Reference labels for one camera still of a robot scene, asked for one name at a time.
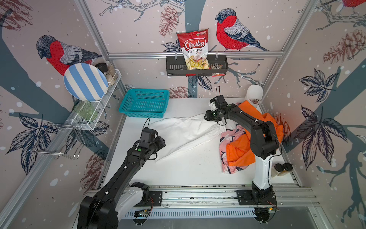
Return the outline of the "white shorts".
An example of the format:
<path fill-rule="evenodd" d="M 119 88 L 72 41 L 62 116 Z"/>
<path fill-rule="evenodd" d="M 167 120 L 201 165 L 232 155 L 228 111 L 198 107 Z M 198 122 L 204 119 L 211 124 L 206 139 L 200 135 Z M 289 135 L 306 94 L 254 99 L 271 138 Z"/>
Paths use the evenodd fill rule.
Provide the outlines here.
<path fill-rule="evenodd" d="M 181 156 L 226 131 L 224 126 L 207 121 L 204 116 L 165 118 L 150 124 L 150 128 L 156 130 L 166 144 L 159 150 L 157 161 Z"/>

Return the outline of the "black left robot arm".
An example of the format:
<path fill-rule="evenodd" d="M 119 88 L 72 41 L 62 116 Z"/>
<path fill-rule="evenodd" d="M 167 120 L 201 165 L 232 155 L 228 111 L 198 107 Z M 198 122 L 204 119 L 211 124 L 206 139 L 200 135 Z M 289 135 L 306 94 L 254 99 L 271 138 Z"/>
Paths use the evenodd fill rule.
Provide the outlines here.
<path fill-rule="evenodd" d="M 116 229 L 118 227 L 117 203 L 134 175 L 165 147 L 165 140 L 154 129 L 142 129 L 140 139 L 127 151 L 127 156 L 109 180 L 93 197 L 86 196 L 80 204 L 77 229 Z"/>

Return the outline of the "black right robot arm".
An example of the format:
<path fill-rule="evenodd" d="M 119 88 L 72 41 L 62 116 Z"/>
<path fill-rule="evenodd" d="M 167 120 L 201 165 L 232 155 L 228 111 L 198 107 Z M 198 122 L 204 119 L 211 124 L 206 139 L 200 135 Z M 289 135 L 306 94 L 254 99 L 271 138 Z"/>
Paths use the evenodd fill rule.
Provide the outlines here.
<path fill-rule="evenodd" d="M 245 134 L 228 144 L 226 158 L 230 166 L 244 167 L 255 164 L 252 189 L 266 191 L 271 188 L 270 173 L 272 162 L 283 138 L 283 130 L 276 127 L 248 101 L 240 105 L 228 104 L 223 95 L 209 102 L 206 121 L 219 123 L 231 120 L 240 125 Z"/>

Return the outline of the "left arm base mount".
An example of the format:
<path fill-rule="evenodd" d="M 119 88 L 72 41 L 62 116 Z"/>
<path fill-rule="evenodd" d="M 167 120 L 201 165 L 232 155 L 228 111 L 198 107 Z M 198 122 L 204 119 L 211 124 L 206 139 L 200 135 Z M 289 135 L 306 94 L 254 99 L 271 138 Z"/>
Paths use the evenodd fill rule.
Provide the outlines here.
<path fill-rule="evenodd" d="M 136 204 L 136 207 L 160 207 L 162 205 L 162 191 L 144 191 L 142 200 Z"/>

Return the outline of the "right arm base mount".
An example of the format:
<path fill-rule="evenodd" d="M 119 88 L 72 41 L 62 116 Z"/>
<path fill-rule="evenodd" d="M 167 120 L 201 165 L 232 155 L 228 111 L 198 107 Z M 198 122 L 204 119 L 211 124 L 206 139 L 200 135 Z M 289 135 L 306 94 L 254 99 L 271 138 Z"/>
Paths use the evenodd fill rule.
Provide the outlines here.
<path fill-rule="evenodd" d="M 256 189 L 242 189 L 236 191 L 236 198 L 240 206 L 276 205 L 277 200 L 272 189 L 258 191 Z"/>

